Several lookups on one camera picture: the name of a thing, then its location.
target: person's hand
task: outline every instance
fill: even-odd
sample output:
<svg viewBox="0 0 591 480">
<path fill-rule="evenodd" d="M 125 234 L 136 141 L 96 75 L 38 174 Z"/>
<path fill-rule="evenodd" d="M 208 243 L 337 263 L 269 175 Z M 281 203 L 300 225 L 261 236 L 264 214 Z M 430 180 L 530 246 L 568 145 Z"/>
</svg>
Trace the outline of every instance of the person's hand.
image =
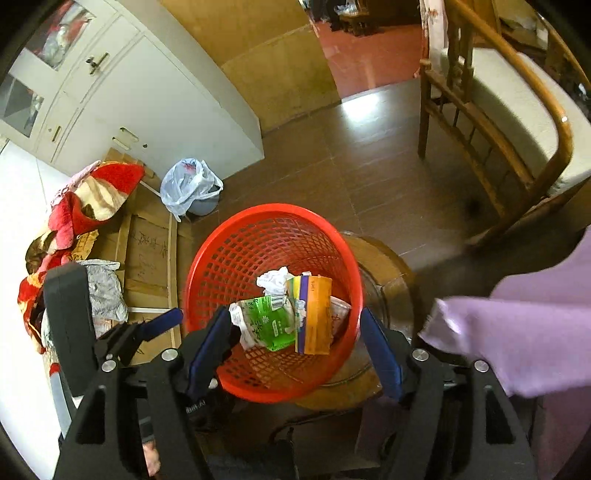
<svg viewBox="0 0 591 480">
<path fill-rule="evenodd" d="M 144 458 L 146 460 L 146 467 L 148 467 L 148 475 L 154 476 L 160 470 L 160 455 L 156 450 L 156 442 L 146 442 L 142 445 L 144 447 Z"/>
</svg>

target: barcode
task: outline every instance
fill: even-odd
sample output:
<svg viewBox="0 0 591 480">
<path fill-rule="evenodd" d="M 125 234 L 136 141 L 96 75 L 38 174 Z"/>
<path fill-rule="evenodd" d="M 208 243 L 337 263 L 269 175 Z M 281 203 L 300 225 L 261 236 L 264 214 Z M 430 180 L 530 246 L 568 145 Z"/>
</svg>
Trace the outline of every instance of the barcode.
<svg viewBox="0 0 591 480">
<path fill-rule="evenodd" d="M 283 295 L 271 295 L 271 310 L 279 310 L 285 303 L 285 296 Z"/>
</svg>

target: red plastic basket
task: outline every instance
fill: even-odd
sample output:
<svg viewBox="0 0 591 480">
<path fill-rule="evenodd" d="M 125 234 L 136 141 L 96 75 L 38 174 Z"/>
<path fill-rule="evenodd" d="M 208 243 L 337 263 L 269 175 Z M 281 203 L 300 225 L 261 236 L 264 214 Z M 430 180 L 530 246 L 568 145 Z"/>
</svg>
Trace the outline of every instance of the red plastic basket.
<svg viewBox="0 0 591 480">
<path fill-rule="evenodd" d="M 294 275 L 310 270 L 333 279 L 335 297 L 352 306 L 345 333 L 330 355 L 301 355 L 237 345 L 217 373 L 237 397 L 275 403 L 306 395 L 326 383 L 349 357 L 363 306 L 357 261 L 337 230 L 321 216 L 271 203 L 249 208 L 223 222 L 197 252 L 184 296 L 187 331 L 204 328 L 220 305 L 262 296 L 256 278 L 286 265 Z"/>
</svg>

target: purple cloth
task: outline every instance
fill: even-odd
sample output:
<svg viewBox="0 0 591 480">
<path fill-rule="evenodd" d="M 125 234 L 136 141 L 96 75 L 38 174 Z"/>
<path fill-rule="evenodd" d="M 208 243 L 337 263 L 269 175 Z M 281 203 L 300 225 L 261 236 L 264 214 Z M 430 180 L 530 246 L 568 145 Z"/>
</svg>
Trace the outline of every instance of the purple cloth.
<svg viewBox="0 0 591 480">
<path fill-rule="evenodd" d="M 545 395 L 532 445 L 540 480 L 554 478 L 591 423 L 590 231 L 562 263 L 504 278 L 489 299 L 437 300 L 420 333 L 485 358 L 509 395 Z"/>
</svg>

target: crumpled tissue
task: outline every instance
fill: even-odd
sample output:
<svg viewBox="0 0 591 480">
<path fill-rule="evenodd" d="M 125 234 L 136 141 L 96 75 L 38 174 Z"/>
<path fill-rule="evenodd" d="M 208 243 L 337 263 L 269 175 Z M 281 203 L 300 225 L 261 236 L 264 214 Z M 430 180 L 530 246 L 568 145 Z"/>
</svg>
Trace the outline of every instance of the crumpled tissue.
<svg viewBox="0 0 591 480">
<path fill-rule="evenodd" d="M 256 286 L 264 288 L 263 295 L 285 295 L 287 288 L 285 282 L 294 278 L 287 271 L 287 267 L 281 267 L 279 270 L 271 270 L 263 273 L 256 279 Z"/>
</svg>

